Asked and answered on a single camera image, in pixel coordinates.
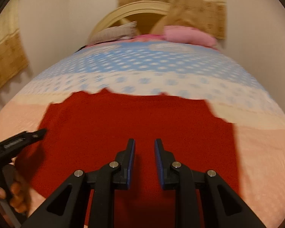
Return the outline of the red knitted embroidered sweater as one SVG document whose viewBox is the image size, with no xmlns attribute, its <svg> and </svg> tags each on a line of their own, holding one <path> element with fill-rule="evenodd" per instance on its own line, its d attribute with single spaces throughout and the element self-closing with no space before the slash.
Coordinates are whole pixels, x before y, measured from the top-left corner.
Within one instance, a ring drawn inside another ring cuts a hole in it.
<svg viewBox="0 0 285 228">
<path fill-rule="evenodd" d="M 15 166 L 43 197 L 75 170 L 107 164 L 134 139 L 130 188 L 115 193 L 115 227 L 174 227 L 175 193 L 158 181 L 156 139 L 189 168 L 213 169 L 239 190 L 233 125 L 204 100 L 76 92 L 49 105 L 40 127 L 47 130 L 44 139 L 24 148 Z"/>
</svg>

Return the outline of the polka dot bed quilt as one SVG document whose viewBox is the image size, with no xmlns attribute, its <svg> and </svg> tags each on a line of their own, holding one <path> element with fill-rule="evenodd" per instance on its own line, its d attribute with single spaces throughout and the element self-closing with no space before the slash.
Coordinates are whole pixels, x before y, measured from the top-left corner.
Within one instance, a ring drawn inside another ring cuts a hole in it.
<svg viewBox="0 0 285 228">
<path fill-rule="evenodd" d="M 125 40 L 82 49 L 37 75 L 2 108 L 0 141 L 35 130 L 50 103 L 102 88 L 207 100 L 236 127 L 243 199 L 265 226 L 283 222 L 285 114 L 253 76 L 211 48 Z"/>
</svg>

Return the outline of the beige side curtain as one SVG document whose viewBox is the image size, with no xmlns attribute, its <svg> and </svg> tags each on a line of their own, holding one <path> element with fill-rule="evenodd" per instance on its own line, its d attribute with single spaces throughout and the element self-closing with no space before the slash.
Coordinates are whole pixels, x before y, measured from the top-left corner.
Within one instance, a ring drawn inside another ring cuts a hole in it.
<svg viewBox="0 0 285 228">
<path fill-rule="evenodd" d="M 0 14 L 0 88 L 29 64 L 20 38 L 20 0 L 10 0 Z"/>
</svg>

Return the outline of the cream wooden headboard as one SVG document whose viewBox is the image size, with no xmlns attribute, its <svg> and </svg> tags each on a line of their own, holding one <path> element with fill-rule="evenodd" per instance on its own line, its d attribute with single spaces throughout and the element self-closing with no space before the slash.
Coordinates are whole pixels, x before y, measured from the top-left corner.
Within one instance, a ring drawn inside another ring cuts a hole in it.
<svg viewBox="0 0 285 228">
<path fill-rule="evenodd" d="M 159 1 L 133 2 L 111 11 L 103 17 L 88 36 L 88 42 L 97 33 L 112 26 L 137 22 L 136 35 L 156 34 L 163 31 L 170 4 Z"/>
</svg>

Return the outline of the pink pillow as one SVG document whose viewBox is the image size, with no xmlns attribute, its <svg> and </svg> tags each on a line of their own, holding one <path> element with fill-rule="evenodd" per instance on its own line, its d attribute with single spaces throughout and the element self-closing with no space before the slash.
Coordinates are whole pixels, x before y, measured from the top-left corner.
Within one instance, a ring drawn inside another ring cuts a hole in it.
<svg viewBox="0 0 285 228">
<path fill-rule="evenodd" d="M 213 36 L 194 27 L 165 26 L 163 36 L 167 41 L 174 43 L 193 44 L 211 48 L 217 45 L 217 40 Z"/>
</svg>

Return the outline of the striped pillow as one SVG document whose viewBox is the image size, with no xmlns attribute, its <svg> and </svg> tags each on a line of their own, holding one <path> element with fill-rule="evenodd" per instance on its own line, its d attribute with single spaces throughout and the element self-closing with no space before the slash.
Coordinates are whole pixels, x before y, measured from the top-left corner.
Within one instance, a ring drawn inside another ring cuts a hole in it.
<svg viewBox="0 0 285 228">
<path fill-rule="evenodd" d="M 87 43 L 88 45 L 95 45 L 104 42 L 132 39 L 136 36 L 136 26 L 137 22 L 134 21 L 104 29 L 90 36 Z"/>
</svg>

